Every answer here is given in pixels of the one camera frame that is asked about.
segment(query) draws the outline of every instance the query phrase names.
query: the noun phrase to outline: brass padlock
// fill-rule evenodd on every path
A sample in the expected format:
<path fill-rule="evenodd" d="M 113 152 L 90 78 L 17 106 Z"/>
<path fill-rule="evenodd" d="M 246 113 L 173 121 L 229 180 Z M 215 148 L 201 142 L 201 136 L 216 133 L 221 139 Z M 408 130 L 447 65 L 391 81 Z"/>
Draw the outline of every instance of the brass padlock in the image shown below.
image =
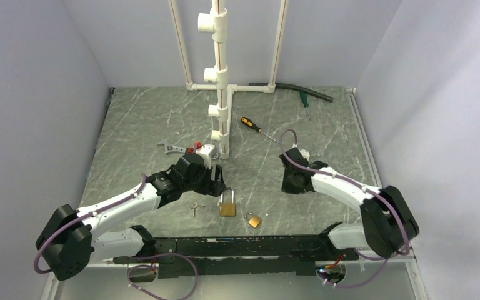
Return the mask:
<path fill-rule="evenodd" d="M 223 194 L 226 191 L 231 191 L 231 203 L 223 203 Z M 220 211 L 218 216 L 221 217 L 234 217 L 236 216 L 236 206 L 234 205 L 234 191 L 230 187 L 227 187 L 226 190 L 220 195 Z"/>
<path fill-rule="evenodd" d="M 260 222 L 262 222 L 262 219 L 259 218 L 257 215 L 255 214 L 252 214 L 250 212 L 247 213 L 246 216 L 244 216 L 244 218 L 246 218 L 246 221 L 249 223 L 249 225 L 251 225 L 253 228 L 257 228 L 259 225 L 260 225 Z"/>

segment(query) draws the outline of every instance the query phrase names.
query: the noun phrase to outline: screwdriver handle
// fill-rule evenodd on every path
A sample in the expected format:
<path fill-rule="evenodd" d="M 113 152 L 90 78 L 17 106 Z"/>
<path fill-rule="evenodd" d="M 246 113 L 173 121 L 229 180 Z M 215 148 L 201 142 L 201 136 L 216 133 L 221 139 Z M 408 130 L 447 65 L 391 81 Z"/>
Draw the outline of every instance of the screwdriver handle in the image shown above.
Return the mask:
<path fill-rule="evenodd" d="M 244 124 L 245 126 L 255 130 L 257 133 L 260 133 L 262 131 L 262 128 L 256 126 L 255 123 L 253 123 L 252 120 L 250 120 L 249 118 L 247 117 L 242 117 L 240 118 L 240 121 L 242 121 L 242 124 Z"/>
<path fill-rule="evenodd" d="M 300 91 L 299 92 L 299 97 L 301 97 L 301 101 L 304 104 L 304 107 L 307 108 L 308 107 L 308 100 L 306 99 L 306 92 Z"/>

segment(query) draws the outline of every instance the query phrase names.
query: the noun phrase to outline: vertical pvc pipe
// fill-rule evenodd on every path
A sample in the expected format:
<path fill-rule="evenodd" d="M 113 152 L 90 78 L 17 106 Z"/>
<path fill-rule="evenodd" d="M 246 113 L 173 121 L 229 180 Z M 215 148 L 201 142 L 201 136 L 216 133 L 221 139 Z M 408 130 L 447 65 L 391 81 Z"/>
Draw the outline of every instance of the vertical pvc pipe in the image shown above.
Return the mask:
<path fill-rule="evenodd" d="M 183 31 L 181 30 L 181 21 L 179 20 L 177 0 L 170 0 L 170 9 L 172 18 L 174 19 L 174 29 L 176 30 L 177 43 L 179 46 L 179 52 L 181 53 L 181 62 L 183 63 L 183 69 L 185 72 L 185 84 L 189 86 L 193 81 L 190 73 L 187 49 L 185 48 L 185 41 L 183 39 Z"/>
<path fill-rule="evenodd" d="M 275 51 L 273 52 L 273 64 L 271 77 L 268 86 L 274 87 L 277 80 L 277 67 L 281 58 L 281 45 L 283 44 L 284 23 L 286 22 L 286 11 L 288 10 L 288 1 L 281 0 L 281 10 L 279 12 L 279 22 L 277 23 L 277 36 L 275 38 Z"/>
<path fill-rule="evenodd" d="M 214 14 L 220 15 L 225 12 L 225 0 L 212 0 L 212 9 Z M 214 42 L 214 58 L 216 61 L 217 68 L 222 71 L 225 70 L 226 64 L 226 46 L 225 42 L 218 43 Z M 218 97 L 218 106 L 220 108 L 227 107 L 227 91 L 225 89 L 218 89 L 217 91 Z M 220 134 L 223 136 L 229 133 L 228 122 L 219 122 L 219 131 Z M 220 150 L 221 153 L 228 153 L 229 152 L 229 143 L 225 141 L 220 141 Z"/>

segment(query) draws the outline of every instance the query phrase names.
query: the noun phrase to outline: black rubber hose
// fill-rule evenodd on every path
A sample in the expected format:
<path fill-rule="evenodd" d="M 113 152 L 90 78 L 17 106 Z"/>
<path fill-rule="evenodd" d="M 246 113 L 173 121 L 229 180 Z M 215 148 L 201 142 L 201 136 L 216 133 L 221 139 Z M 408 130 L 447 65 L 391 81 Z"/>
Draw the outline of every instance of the black rubber hose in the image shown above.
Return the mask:
<path fill-rule="evenodd" d="M 255 82 L 255 83 L 250 83 L 249 85 L 250 86 L 267 86 L 268 84 L 266 82 Z M 275 82 L 275 88 L 276 89 L 292 89 L 293 91 L 299 91 L 299 92 L 304 91 L 308 95 L 317 97 L 319 99 L 322 99 L 328 102 L 332 102 L 334 100 L 334 98 L 331 96 L 327 96 L 325 94 L 321 94 L 320 92 L 307 89 L 306 87 L 296 86 L 295 84 Z"/>

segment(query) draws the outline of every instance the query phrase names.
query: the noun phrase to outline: screwdriver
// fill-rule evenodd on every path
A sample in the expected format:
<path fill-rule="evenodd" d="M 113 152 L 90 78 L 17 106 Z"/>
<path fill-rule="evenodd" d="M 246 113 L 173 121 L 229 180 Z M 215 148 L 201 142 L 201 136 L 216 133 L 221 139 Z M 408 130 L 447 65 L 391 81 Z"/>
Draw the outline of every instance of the screwdriver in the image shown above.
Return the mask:
<path fill-rule="evenodd" d="M 240 121 L 242 121 L 242 124 L 244 124 L 245 126 L 255 130 L 257 133 L 262 133 L 263 135 L 269 137 L 270 139 L 272 139 L 273 141 L 275 141 L 275 143 L 278 143 L 276 139 L 274 139 L 273 137 L 269 136 L 267 133 L 263 132 L 262 131 L 262 128 L 256 126 L 255 123 L 253 123 L 252 120 L 250 120 L 249 118 L 247 117 L 242 117 L 240 118 Z"/>
<path fill-rule="evenodd" d="M 308 100 L 306 99 L 306 93 L 304 91 L 300 91 L 299 96 L 301 97 L 301 101 L 304 104 L 304 108 L 306 108 L 306 112 L 308 113 L 308 119 L 312 121 L 312 117 L 310 116 L 310 109 L 308 108 Z"/>

